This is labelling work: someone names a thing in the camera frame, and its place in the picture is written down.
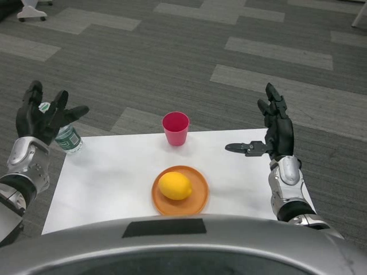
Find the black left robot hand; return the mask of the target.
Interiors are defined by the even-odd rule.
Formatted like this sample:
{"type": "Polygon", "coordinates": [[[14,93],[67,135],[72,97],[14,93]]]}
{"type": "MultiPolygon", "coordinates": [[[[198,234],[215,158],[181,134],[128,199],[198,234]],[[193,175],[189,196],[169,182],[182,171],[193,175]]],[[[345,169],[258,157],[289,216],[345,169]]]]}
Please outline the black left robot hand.
{"type": "Polygon", "coordinates": [[[20,138],[32,136],[50,145],[58,135],[60,128],[77,121],[89,112],[89,107],[80,105],[66,109],[69,93],[60,91],[46,112],[41,112],[42,84],[34,80],[26,90],[22,106],[17,111],[16,129],[20,138]]]}

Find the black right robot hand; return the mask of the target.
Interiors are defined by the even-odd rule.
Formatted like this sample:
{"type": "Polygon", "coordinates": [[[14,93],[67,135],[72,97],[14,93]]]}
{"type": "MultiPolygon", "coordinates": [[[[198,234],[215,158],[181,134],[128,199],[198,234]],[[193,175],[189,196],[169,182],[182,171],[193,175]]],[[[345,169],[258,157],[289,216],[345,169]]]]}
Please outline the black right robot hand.
{"type": "Polygon", "coordinates": [[[269,103],[261,99],[257,101],[257,106],[264,116],[264,125],[267,128],[265,142],[231,143],[225,146],[227,151],[245,154],[248,157],[269,154],[271,159],[294,154],[294,130],[292,121],[286,114],[285,99],[271,83],[266,86],[266,94],[269,103]]]}

